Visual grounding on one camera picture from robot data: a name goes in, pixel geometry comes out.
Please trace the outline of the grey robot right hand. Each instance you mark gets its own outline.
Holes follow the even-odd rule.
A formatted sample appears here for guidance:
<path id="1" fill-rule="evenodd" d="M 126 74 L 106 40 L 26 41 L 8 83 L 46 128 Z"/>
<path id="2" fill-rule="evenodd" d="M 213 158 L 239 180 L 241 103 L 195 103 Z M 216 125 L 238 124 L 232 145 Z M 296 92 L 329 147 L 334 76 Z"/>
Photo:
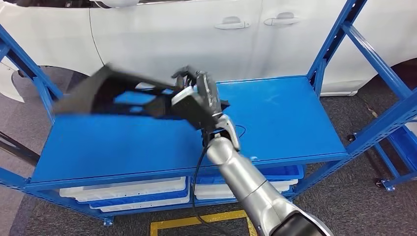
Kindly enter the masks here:
<path id="1" fill-rule="evenodd" d="M 197 101 L 204 108 L 208 108 L 213 117 L 222 116 L 223 110 L 229 106 L 228 101 L 219 98 L 217 83 L 205 71 L 188 65 L 177 70 L 172 78 L 176 79 L 177 84 L 182 88 L 172 98 L 172 105 L 176 105 L 188 95 L 197 95 Z"/>

